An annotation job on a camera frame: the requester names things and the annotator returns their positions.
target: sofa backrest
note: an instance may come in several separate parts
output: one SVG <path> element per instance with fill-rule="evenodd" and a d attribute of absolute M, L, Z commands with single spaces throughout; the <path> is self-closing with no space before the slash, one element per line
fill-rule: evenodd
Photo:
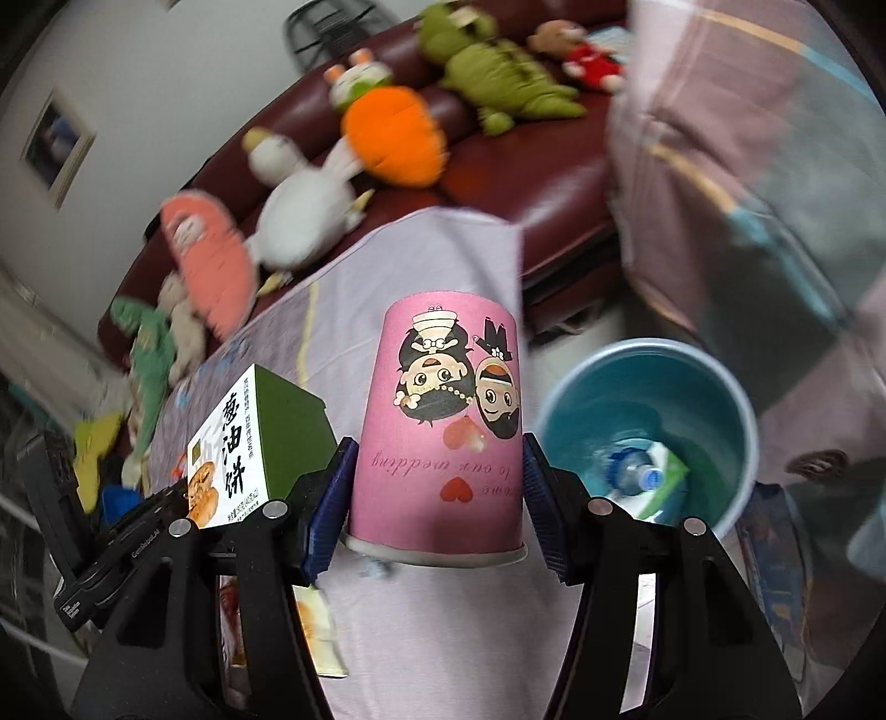
<path fill-rule="evenodd" d="M 546 20 L 564 18 L 594 27 L 619 21 L 625 15 L 625 0 L 477 0 L 474 4 L 498 19 L 502 36 L 521 44 Z M 476 131 L 475 112 L 455 96 L 432 87 L 442 73 L 418 54 L 413 26 L 414 21 L 407 20 L 374 35 L 365 46 L 393 69 L 397 83 L 422 93 L 452 145 Z M 221 200 L 247 237 L 252 234 L 270 191 L 249 170 L 240 144 L 243 135 L 260 125 L 291 137 L 309 160 L 319 163 L 340 138 L 340 117 L 330 104 L 329 85 L 323 79 L 323 71 L 331 64 L 311 70 L 274 99 L 207 160 L 190 181 L 190 187 Z M 169 194 L 177 190 L 169 188 Z M 156 304 L 164 278 L 174 269 L 175 261 L 158 228 L 146 239 L 115 296 L 127 295 Z M 112 362 L 127 366 L 132 339 L 114 326 L 107 312 L 98 323 L 98 340 Z"/>

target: pink paper cup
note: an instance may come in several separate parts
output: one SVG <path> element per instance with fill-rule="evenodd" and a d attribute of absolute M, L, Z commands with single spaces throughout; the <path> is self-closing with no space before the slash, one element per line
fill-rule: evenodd
<path fill-rule="evenodd" d="M 385 314 L 345 545 L 431 567 L 522 560 L 517 324 L 467 293 Z"/>

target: silver bolt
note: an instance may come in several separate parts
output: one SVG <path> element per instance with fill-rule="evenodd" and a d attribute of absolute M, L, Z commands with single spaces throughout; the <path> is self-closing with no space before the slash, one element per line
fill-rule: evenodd
<path fill-rule="evenodd" d="M 169 523 L 169 535 L 172 537 L 181 537 L 190 532 L 190 520 L 187 518 L 179 518 Z"/>
<path fill-rule="evenodd" d="M 289 510 L 289 506 L 283 500 L 271 500 L 267 505 L 261 508 L 262 514 L 264 514 L 268 520 L 282 518 L 287 510 Z"/>
<path fill-rule="evenodd" d="M 612 503 L 604 497 L 595 497 L 587 504 L 587 509 L 594 515 L 609 515 L 612 513 Z"/>
<path fill-rule="evenodd" d="M 683 529 L 685 529 L 690 535 L 698 537 L 704 535 L 704 533 L 708 531 L 708 526 L 704 524 L 703 520 L 699 520 L 698 518 L 686 518 L 683 521 Z"/>

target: food box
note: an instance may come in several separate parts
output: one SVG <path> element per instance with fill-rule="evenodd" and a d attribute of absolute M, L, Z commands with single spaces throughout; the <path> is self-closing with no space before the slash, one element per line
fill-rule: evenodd
<path fill-rule="evenodd" d="M 199 528 L 239 522 L 335 450 L 323 400 L 251 365 L 188 443 L 188 517 Z"/>

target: framed photo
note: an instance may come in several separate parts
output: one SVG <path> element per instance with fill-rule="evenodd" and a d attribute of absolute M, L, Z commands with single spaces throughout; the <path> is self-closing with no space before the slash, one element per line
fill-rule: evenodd
<path fill-rule="evenodd" d="M 34 170 L 55 207 L 61 207 L 95 137 L 61 94 L 53 90 L 27 138 L 21 159 Z"/>

